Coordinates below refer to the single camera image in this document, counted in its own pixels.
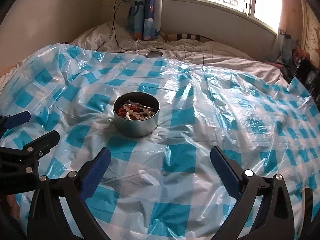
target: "curtain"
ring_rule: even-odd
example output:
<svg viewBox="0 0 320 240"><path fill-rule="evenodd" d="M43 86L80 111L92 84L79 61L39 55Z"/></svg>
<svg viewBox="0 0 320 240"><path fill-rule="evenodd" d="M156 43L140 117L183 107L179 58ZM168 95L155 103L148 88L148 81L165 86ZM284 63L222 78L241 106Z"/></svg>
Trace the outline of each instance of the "curtain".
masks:
<svg viewBox="0 0 320 240"><path fill-rule="evenodd" d="M162 0L133 0L128 15L128 30L136 40L154 40L161 27Z"/></svg>
<svg viewBox="0 0 320 240"><path fill-rule="evenodd" d="M320 24L306 0L282 0L278 34L266 62L290 82L301 58L320 68Z"/></svg>
<svg viewBox="0 0 320 240"><path fill-rule="evenodd" d="M270 55L266 58L268 63L295 71L296 62L294 54L303 54L300 49L303 30L303 13L301 0L282 0L282 12L278 34Z"/></svg>

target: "bed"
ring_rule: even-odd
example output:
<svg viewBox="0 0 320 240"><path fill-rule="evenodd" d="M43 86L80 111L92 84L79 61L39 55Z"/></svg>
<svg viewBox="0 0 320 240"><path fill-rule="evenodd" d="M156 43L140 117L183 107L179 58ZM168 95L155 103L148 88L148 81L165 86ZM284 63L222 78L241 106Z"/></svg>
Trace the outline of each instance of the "bed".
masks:
<svg viewBox="0 0 320 240"><path fill-rule="evenodd" d="M111 164L87 205L111 239L202 239L235 204L208 159L219 145L243 168L284 176L297 234L302 189L314 190L314 215L320 204L320 114L303 85L289 85L276 67L224 44L133 41L117 25L117 42L130 51L123 52L114 36L104 43L110 26L88 30L71 45L47 46L1 77L1 112L32 116L1 146L22 148L57 130L60 143L39 166L50 179L79 170L107 146ZM164 57L145 58L151 50ZM152 94L161 105L159 127L146 138L125 138L113 123L114 100L131 91ZM16 196L24 231L31 198L32 192ZM66 202L63 209L81 236Z"/></svg>

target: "wallpaper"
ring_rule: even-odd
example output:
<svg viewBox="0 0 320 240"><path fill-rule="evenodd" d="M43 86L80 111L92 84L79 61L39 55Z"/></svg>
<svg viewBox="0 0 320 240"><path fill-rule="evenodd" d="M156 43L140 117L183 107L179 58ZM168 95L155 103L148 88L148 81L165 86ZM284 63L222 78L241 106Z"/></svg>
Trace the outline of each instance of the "wallpaper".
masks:
<svg viewBox="0 0 320 240"><path fill-rule="evenodd" d="M307 5L307 15L306 52L310 54L313 65L320 68L320 23L309 5Z"/></svg>

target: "blue curtain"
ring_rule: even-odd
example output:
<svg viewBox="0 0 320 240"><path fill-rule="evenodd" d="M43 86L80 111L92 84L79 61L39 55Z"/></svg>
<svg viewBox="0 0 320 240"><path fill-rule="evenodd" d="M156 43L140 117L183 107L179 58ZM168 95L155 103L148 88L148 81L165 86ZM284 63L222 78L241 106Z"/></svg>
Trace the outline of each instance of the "blue curtain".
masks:
<svg viewBox="0 0 320 240"><path fill-rule="evenodd" d="M160 34L162 0L133 0L128 30L136 40L157 39Z"/></svg>

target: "tin lid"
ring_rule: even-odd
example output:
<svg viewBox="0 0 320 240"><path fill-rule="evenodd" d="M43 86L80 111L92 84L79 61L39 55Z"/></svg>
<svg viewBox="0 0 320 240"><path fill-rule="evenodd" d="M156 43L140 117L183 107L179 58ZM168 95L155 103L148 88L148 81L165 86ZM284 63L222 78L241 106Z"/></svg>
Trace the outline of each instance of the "tin lid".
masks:
<svg viewBox="0 0 320 240"><path fill-rule="evenodd" d="M146 57L148 58L163 57L163 53L161 51L149 51L146 53Z"/></svg>

